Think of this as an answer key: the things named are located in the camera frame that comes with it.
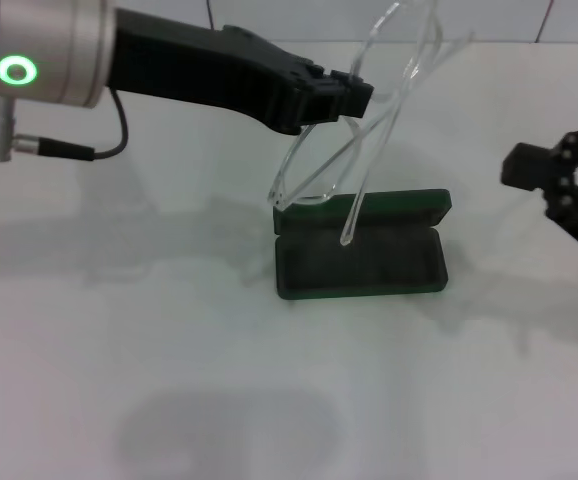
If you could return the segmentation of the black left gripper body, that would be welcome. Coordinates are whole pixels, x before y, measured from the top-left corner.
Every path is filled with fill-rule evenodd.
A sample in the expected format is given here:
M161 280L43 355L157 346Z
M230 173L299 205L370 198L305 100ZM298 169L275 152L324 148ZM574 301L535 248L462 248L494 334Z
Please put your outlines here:
M249 116L295 135L325 120L323 70L239 27L119 9L108 86Z

